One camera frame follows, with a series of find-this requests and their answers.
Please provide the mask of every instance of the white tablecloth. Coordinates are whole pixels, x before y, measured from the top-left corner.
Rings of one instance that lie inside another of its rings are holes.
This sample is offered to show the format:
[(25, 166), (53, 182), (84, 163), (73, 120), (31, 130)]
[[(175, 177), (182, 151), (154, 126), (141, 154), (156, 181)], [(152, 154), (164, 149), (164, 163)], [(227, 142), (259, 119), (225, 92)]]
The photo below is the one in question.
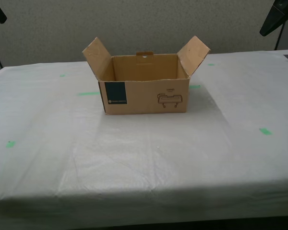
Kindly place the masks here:
[(0, 229), (288, 215), (288, 51), (208, 55), (185, 114), (105, 115), (86, 62), (0, 71)]

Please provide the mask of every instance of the product illustration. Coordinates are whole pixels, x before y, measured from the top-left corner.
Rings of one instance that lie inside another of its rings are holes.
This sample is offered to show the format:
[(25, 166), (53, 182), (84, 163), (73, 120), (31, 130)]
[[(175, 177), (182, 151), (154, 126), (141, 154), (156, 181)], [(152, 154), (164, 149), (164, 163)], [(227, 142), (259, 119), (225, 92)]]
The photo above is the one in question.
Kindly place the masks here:
[(158, 94), (158, 103), (163, 105), (163, 108), (166, 107), (165, 104), (173, 103), (174, 107), (177, 108), (178, 103), (182, 103), (181, 95), (167, 96), (165, 93)]

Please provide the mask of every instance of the green tape mark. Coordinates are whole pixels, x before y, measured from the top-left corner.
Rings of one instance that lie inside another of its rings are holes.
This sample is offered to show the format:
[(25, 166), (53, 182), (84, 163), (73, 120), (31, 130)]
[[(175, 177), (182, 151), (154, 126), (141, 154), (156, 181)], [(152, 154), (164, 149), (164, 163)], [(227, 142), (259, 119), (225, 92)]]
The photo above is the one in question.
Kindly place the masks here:
[(81, 92), (78, 94), (78, 96), (97, 95), (97, 94), (100, 94), (100, 92)]
[(263, 134), (265, 135), (272, 135), (272, 132), (270, 132), (269, 130), (267, 130), (266, 128), (260, 128), (259, 129)]
[(189, 89), (199, 89), (201, 85), (189, 85)]
[(16, 141), (9, 141), (9, 142), (6, 144), (6, 147), (7, 147), (7, 148), (12, 148), (15, 144), (16, 144)]

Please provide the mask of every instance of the cardboard box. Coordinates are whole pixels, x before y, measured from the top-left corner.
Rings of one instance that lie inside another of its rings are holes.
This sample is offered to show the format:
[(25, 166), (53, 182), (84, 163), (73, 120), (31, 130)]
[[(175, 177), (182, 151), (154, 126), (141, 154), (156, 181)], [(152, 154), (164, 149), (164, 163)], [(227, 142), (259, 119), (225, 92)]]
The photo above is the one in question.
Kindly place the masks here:
[(196, 36), (177, 54), (111, 56), (98, 38), (83, 51), (106, 114), (183, 113), (189, 81), (210, 49)]

